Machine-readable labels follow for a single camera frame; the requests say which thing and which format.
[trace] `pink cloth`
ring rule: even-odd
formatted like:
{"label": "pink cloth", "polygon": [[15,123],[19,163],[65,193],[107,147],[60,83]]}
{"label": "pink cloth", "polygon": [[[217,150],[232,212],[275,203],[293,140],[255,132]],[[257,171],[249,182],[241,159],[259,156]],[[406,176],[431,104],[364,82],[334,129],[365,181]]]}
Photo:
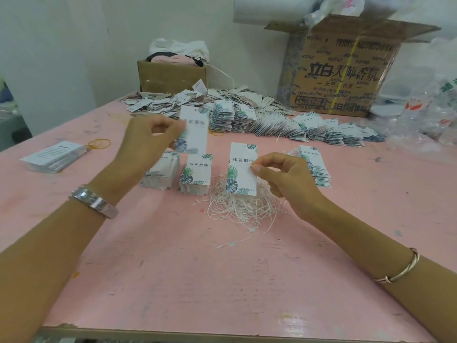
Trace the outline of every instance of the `pink cloth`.
{"label": "pink cloth", "polygon": [[168,63],[172,65],[184,65],[184,66],[197,66],[194,59],[186,57],[185,55],[173,55],[172,57],[166,57],[164,55],[158,55],[151,59],[152,63]]}

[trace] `tangle of strings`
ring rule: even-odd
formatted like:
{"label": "tangle of strings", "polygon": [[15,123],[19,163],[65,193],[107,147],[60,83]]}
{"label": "tangle of strings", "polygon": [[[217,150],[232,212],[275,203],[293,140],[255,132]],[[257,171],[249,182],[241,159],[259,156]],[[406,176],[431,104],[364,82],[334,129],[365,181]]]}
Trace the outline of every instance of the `tangle of strings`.
{"label": "tangle of strings", "polygon": [[[199,200],[197,203],[203,209],[201,202],[209,202],[206,210],[207,215],[212,220],[224,220],[242,224],[248,232],[255,232],[265,219],[270,220],[270,226],[263,233],[265,235],[273,226],[277,214],[287,213],[284,210],[284,201],[277,198],[270,192],[268,182],[257,180],[257,195],[238,195],[225,191],[227,177],[218,176],[211,178],[209,188],[209,199]],[[218,248],[228,244],[246,241],[250,238],[240,241],[225,243]]]}

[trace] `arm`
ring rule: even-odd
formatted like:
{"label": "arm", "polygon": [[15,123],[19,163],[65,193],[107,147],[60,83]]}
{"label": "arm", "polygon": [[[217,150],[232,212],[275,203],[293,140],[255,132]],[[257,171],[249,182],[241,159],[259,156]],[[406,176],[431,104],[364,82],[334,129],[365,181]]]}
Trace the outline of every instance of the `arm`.
{"label": "arm", "polygon": [[[273,194],[286,198],[301,219],[328,236],[371,277],[395,276],[413,260],[409,248],[323,196],[304,159],[271,153],[257,159],[252,170],[270,183]],[[457,274],[421,256],[410,272],[382,286],[440,342],[457,340]]]}
{"label": "arm", "polygon": [[[117,204],[184,128],[183,121],[164,116],[133,118],[116,159],[88,189]],[[0,343],[30,341],[104,221],[71,198],[0,254]]]}

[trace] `silver bracelet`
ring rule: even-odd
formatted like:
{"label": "silver bracelet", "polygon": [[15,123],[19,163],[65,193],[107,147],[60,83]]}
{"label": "silver bracelet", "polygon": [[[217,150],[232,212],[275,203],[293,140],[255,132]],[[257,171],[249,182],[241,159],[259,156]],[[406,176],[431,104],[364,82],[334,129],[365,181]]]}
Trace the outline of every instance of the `silver bracelet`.
{"label": "silver bracelet", "polygon": [[413,253],[414,253],[414,258],[413,258],[413,261],[411,261],[411,263],[406,266],[406,268],[401,271],[399,274],[397,274],[396,276],[393,276],[391,278],[389,278],[388,276],[385,276],[384,278],[380,278],[380,279],[375,279],[376,282],[387,282],[387,283],[393,283],[394,281],[396,281],[398,278],[401,278],[403,277],[406,273],[408,273],[409,271],[411,271],[413,269],[413,267],[419,262],[419,258],[420,258],[420,255],[419,253],[417,252],[417,250],[415,250],[415,248],[410,248]]}

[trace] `barcode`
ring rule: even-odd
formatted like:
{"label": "barcode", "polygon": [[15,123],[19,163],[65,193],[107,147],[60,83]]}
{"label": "barcode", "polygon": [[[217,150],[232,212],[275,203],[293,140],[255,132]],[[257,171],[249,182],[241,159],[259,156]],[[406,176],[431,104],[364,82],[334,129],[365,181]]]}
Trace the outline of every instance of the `barcode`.
{"label": "barcode", "polygon": [[302,106],[311,107],[325,107],[327,99],[322,97],[309,97],[309,96],[297,96],[295,97],[295,104]]}

